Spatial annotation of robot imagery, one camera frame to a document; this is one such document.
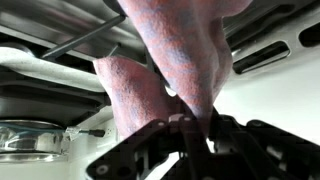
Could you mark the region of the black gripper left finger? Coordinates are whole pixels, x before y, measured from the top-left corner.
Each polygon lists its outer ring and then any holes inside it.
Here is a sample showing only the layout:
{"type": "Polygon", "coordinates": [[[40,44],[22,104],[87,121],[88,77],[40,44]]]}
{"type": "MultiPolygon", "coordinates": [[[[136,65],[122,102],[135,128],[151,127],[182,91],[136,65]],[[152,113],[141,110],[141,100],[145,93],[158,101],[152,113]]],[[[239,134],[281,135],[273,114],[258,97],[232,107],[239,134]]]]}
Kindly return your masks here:
{"type": "Polygon", "coordinates": [[[156,119],[91,162],[86,180],[144,180],[171,153],[186,152],[183,134],[198,129],[195,118],[182,114],[156,119]]]}

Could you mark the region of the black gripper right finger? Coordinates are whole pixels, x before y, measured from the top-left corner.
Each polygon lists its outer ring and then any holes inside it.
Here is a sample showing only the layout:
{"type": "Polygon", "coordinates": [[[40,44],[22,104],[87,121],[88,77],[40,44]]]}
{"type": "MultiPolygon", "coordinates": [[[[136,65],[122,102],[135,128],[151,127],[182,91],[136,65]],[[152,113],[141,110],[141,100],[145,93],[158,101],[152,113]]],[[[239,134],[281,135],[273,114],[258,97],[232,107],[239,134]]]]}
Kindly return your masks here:
{"type": "Polygon", "coordinates": [[[209,139],[216,153],[239,155],[256,180],[320,180],[320,146],[261,120],[213,114],[209,139]]]}

